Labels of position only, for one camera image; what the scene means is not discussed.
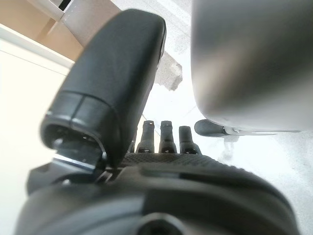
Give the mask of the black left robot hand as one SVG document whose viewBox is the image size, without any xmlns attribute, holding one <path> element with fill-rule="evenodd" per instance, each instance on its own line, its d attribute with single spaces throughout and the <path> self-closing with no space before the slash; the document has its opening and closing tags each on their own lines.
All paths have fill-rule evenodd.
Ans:
<svg viewBox="0 0 313 235">
<path fill-rule="evenodd" d="M 53 160 L 30 171 L 17 235 L 297 235 L 294 212 L 267 181 L 201 154 L 188 126 L 162 150 L 146 124 L 131 147 L 164 51 L 166 24 L 122 11 L 85 47 L 40 127 Z"/>
</svg>

